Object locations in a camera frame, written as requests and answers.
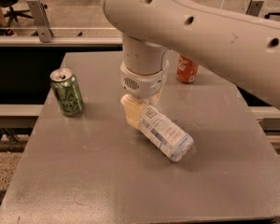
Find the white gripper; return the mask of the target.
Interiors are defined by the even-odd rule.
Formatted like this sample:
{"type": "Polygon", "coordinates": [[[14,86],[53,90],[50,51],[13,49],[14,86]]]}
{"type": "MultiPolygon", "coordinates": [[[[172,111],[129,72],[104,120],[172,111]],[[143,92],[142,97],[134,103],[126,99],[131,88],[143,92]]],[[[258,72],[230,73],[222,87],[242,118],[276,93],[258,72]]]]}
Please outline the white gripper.
{"type": "Polygon", "coordinates": [[[139,128],[148,105],[155,107],[159,105],[168,70],[168,60],[163,63],[163,68],[158,73],[148,76],[137,75],[129,71],[125,63],[121,64],[121,85],[130,94],[123,95],[120,102],[123,105],[127,123],[135,129],[139,128]]]}

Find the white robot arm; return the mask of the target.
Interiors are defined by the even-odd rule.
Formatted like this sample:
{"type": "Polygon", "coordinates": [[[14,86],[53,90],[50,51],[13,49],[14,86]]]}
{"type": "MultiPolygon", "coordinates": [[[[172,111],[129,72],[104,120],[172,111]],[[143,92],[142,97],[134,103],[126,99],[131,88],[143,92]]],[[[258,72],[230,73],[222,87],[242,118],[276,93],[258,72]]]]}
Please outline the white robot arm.
{"type": "Polygon", "coordinates": [[[164,83],[172,49],[280,110],[280,21],[191,0],[101,0],[122,33],[121,82],[147,99],[164,83]]]}

